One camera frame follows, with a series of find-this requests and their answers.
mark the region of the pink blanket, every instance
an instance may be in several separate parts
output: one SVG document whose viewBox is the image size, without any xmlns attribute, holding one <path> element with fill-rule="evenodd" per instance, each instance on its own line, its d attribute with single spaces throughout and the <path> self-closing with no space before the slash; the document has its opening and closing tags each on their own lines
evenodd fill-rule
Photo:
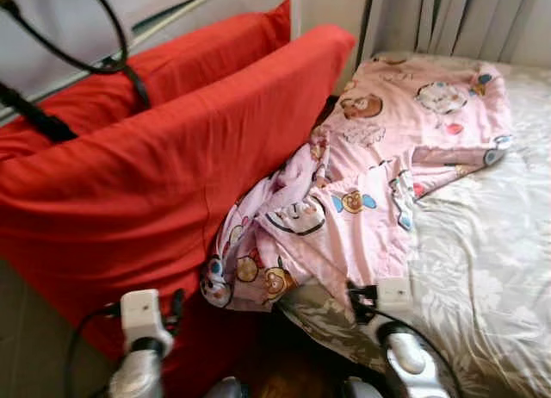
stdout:
<svg viewBox="0 0 551 398">
<path fill-rule="evenodd" d="M 504 80 L 490 65 L 360 65 L 310 142 L 233 206 L 202 294 L 223 308 L 270 310 L 314 276 L 346 305 L 348 280 L 404 276 L 415 201 L 501 159 L 509 122 Z"/>
</svg>

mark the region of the red fabric cover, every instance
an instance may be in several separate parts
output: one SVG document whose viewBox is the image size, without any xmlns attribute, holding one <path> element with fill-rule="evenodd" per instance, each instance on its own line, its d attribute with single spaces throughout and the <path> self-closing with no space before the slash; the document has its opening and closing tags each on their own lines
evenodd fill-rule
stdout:
<svg viewBox="0 0 551 398">
<path fill-rule="evenodd" d="M 353 43 L 316 28 L 188 95 L 3 161 L 0 253 L 73 324 L 129 290 L 190 296 L 226 212 L 306 140 Z M 198 295 L 166 364 L 169 396 L 199 396 L 250 336 Z M 87 338 L 114 357 L 119 325 L 94 321 Z"/>
<path fill-rule="evenodd" d="M 289 1 L 269 13 L 235 16 L 130 58 L 152 107 L 243 69 L 289 42 Z M 123 74 L 94 75 L 40 106 L 77 134 L 106 127 L 142 110 Z M 52 143 L 23 118 L 0 129 L 0 161 L 29 155 Z"/>
</svg>

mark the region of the gray floral fabric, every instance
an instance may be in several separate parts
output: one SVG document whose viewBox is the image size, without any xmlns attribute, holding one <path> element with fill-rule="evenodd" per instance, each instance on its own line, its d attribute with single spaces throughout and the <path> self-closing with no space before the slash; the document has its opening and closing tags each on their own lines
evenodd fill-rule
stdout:
<svg viewBox="0 0 551 398">
<path fill-rule="evenodd" d="M 470 59 L 428 57 L 452 70 Z M 424 197 L 409 265 L 413 324 L 452 363 L 470 397 L 551 396 L 551 71 L 498 65 L 514 145 L 494 166 Z M 377 349 L 315 281 L 286 295 L 287 317 L 375 370 Z"/>
</svg>

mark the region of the electrical wire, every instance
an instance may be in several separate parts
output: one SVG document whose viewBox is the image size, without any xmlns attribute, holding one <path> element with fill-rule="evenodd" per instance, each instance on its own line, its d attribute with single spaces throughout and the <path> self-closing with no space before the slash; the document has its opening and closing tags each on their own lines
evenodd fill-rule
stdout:
<svg viewBox="0 0 551 398">
<path fill-rule="evenodd" d="M 446 371 L 449 373 L 449 375 L 451 376 L 452 381 L 454 383 L 455 390 L 457 392 L 458 398 L 464 398 L 465 395 L 463 394 L 463 390 L 461 389 L 461 384 L 459 383 L 459 379 L 457 378 L 457 375 L 455 374 L 453 368 L 451 367 L 451 364 L 442 355 L 442 353 L 436 348 L 436 346 L 430 341 L 430 339 L 428 339 L 426 336 L 424 336 L 418 329 L 416 329 L 415 327 L 413 327 L 409 323 L 404 322 L 400 318 L 397 318 L 397 317 L 392 316 L 391 314 L 387 314 L 385 312 L 381 312 L 379 309 L 374 308 L 373 306 L 369 306 L 369 305 L 363 305 L 363 306 L 369 312 L 371 312 L 372 314 L 379 314 L 380 316 L 384 316 L 385 318 L 388 318 L 390 320 L 394 320 L 395 322 L 398 322 L 400 325 L 405 326 L 410 331 L 414 332 L 417 336 L 419 336 L 419 338 L 421 338 L 421 340 L 423 340 L 423 342 L 425 342 L 425 344 L 427 344 L 432 349 L 432 351 L 436 353 L 436 355 L 438 356 L 438 359 L 440 359 L 442 361 L 442 363 L 444 364 L 444 366 L 446 367 Z"/>
<path fill-rule="evenodd" d="M 99 66 L 99 67 L 88 65 L 83 61 L 72 57 L 68 53 L 63 52 L 61 49 L 56 47 L 48 38 L 43 36 L 29 22 L 27 22 L 27 20 L 21 14 L 19 7 L 17 6 L 14 0 L 1 0 L 0 7 L 6 10 L 14 18 L 14 20 L 22 28 L 24 28 L 27 32 L 29 32 L 38 42 L 40 42 L 50 52 L 52 52 L 54 55 L 58 56 L 68 64 L 73 65 L 76 68 L 82 69 L 89 73 L 100 74 L 100 75 L 110 75 L 110 74 L 122 71 L 127 66 L 127 59 L 128 59 L 127 37 L 124 35 L 124 31 L 122 30 L 121 23 L 119 22 L 115 12 L 111 8 L 111 5 L 108 3 L 108 1 L 107 0 L 97 0 L 97 1 L 101 4 L 103 9 L 105 10 L 105 13 L 107 13 L 113 27 L 115 28 L 117 40 L 119 41 L 119 46 L 121 48 L 121 57 L 119 59 L 111 60 L 107 64 L 104 63 L 102 66 Z"/>
<path fill-rule="evenodd" d="M 82 337 L 82 333 L 86 325 L 97 316 L 115 317 L 121 315 L 121 307 L 119 303 L 112 303 L 101 309 L 97 309 L 84 316 L 78 323 L 77 328 L 73 331 L 71 341 L 69 342 L 69 348 L 65 355 L 65 365 L 63 368 L 63 389 L 64 398 L 74 398 L 74 388 L 72 384 L 72 366 L 75 360 L 75 352 L 77 351 L 78 341 Z M 107 387 L 103 387 L 98 393 L 102 393 Z"/>
</svg>

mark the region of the wooden floor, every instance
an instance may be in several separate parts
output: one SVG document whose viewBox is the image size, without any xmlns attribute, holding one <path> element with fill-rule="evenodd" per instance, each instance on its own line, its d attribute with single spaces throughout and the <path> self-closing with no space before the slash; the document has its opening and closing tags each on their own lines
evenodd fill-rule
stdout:
<svg viewBox="0 0 551 398">
<path fill-rule="evenodd" d="M 281 313 L 266 314 L 263 326 L 258 345 L 233 371 L 252 398 L 340 397 L 340 385 L 351 375 L 386 388 L 379 374 L 320 346 Z"/>
</svg>

